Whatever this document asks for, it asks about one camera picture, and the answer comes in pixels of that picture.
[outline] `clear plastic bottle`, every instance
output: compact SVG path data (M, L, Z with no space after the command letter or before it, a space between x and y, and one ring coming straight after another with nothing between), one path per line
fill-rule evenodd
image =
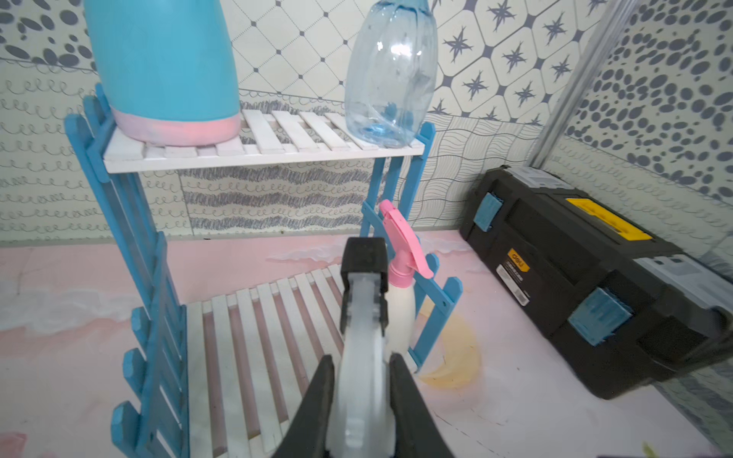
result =
M382 0L356 38L346 79L346 124L387 148L408 145L422 124L438 71L438 28L427 0Z

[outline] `dotted wall pattern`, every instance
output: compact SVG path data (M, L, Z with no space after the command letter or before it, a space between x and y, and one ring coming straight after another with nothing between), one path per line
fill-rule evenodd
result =
M733 204L733 0L649 0L566 134Z
M96 70L86 28L79 28L81 0L26 3L31 1L35 8L25 5L21 10L13 7L23 0L0 0L0 44L7 55L34 64Z

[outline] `floor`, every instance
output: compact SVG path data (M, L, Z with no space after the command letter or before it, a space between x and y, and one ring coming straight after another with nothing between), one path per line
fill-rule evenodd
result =
M423 232L438 283L464 285L417 377L457 457L705 457L717 450L653 387L592 396L457 232ZM172 242L182 302L339 261L345 236ZM0 250L0 457L121 457L112 409L134 395L122 355L140 306L117 247Z

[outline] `toolbox label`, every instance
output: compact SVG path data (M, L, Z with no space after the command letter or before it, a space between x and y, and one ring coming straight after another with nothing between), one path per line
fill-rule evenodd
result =
M509 259L511 259L512 262L514 262L515 265L519 267L519 270L521 270L522 272L529 271L529 266L527 265L526 262L524 262L524 259L522 259L522 257L519 256L519 253L517 253L515 249L512 248L511 250L509 250L508 254L509 254Z
M515 298L519 301L519 304L524 307L529 303L529 298L527 298L527 295L524 294L522 289L517 285L517 282L512 279L511 276L509 276L509 273L507 272L507 269L504 268L503 265L499 265L496 268L496 273L499 274L499 278L506 284L507 288L509 288L509 291L512 292Z
M651 240L653 237L625 219L615 215L591 199L565 199L570 204L580 208L590 216L595 216L612 227L621 237L631 242L639 240Z

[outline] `blue bottle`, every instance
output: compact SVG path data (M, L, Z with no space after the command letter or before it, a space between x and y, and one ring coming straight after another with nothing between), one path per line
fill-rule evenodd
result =
M438 71L438 28L427 0L379 1L356 38L346 78L346 124L387 148L415 138Z
M239 90L216 0L86 0L97 71L122 132L201 146L240 131Z

